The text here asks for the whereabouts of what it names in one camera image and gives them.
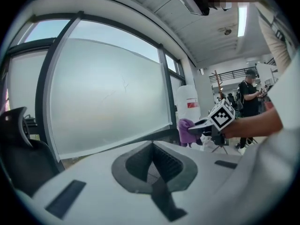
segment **white shoe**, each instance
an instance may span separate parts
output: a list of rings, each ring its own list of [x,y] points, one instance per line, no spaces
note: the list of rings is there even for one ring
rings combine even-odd
[[[246,151],[246,147],[243,147],[243,148],[239,148],[239,149],[238,149],[238,152],[239,152],[242,156],[244,155],[245,151]]]

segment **black pants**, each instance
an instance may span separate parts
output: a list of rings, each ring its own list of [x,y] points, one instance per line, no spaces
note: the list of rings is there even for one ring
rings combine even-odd
[[[258,111],[251,111],[251,112],[243,112],[243,117],[253,117],[253,116],[256,116],[258,115]],[[240,138],[240,148],[244,148],[245,147],[245,144],[246,144],[246,140],[247,138],[246,137],[241,137]],[[253,138],[252,137],[248,137],[248,142],[249,140],[252,142],[253,141]]]

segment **black t-shirt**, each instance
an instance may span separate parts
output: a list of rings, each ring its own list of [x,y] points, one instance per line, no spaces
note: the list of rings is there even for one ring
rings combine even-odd
[[[240,83],[241,101],[243,103],[243,114],[245,116],[254,116],[258,114],[258,98],[246,101],[244,95],[256,93],[256,88],[252,84],[242,81]]]

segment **purple towel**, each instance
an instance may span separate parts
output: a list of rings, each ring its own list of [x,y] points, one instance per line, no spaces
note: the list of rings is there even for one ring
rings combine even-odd
[[[189,119],[180,119],[178,122],[178,130],[180,142],[185,143],[185,147],[187,143],[196,143],[197,140],[200,139],[201,136],[193,135],[188,132],[188,128],[195,126],[195,124]]]

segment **chair backrest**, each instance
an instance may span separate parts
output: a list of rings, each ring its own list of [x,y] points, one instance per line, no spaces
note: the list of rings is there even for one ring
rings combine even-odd
[[[10,115],[8,111],[0,116],[1,159],[14,187],[33,196],[37,189],[57,175],[59,170],[47,144],[27,139],[22,128],[22,119],[18,117],[18,122],[12,121],[16,116]],[[8,121],[11,121],[11,124],[4,128]]]

